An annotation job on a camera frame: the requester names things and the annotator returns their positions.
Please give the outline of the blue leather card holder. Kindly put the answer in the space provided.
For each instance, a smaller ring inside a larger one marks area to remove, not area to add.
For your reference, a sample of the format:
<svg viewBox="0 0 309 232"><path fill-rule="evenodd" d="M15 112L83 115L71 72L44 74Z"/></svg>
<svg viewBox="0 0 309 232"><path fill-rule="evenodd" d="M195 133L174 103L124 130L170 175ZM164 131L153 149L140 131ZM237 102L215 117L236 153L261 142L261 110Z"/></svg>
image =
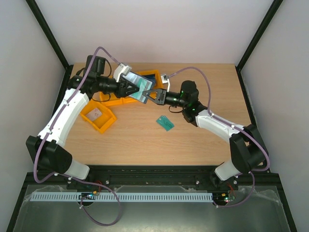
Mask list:
<svg viewBox="0 0 309 232"><path fill-rule="evenodd" d="M129 72L128 75L124 76L124 78L139 88L138 92L129 95L129 97L146 104L148 99L145 96L143 96L142 93L144 91L153 89L153 87L156 84L155 75L154 74L141 75L134 72Z"/></svg>

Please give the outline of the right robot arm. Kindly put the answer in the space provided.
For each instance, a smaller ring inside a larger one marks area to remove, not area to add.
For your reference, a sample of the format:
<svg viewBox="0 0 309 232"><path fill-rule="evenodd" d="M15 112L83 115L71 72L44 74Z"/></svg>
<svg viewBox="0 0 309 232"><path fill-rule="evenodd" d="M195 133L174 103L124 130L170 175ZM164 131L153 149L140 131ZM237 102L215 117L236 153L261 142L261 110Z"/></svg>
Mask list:
<svg viewBox="0 0 309 232"><path fill-rule="evenodd" d="M198 100L199 91L194 81L184 81L178 93L158 88L142 94L157 105L180 107L188 123L214 133L229 144L230 159L217 166L211 176L215 189L222 189L233 176L259 171L260 163L269 162L257 127L235 124L214 114Z"/></svg>

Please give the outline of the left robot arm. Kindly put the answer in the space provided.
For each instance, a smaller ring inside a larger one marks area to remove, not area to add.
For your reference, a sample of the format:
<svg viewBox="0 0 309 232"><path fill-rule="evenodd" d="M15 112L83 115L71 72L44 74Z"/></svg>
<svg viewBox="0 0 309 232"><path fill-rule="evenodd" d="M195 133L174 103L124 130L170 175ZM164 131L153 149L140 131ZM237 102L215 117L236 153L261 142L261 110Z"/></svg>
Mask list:
<svg viewBox="0 0 309 232"><path fill-rule="evenodd" d="M37 136L29 136L26 146L33 160L34 179L39 180L37 168L48 169L52 174L63 174L85 180L89 174L89 166L73 159L65 150L67 136L80 112L97 92L113 93L116 97L127 97L139 91L132 82L125 79L130 71L129 65L119 63L112 77L103 76L105 61L102 57L89 56L83 76L75 75L69 80L64 98L58 109Z"/></svg>

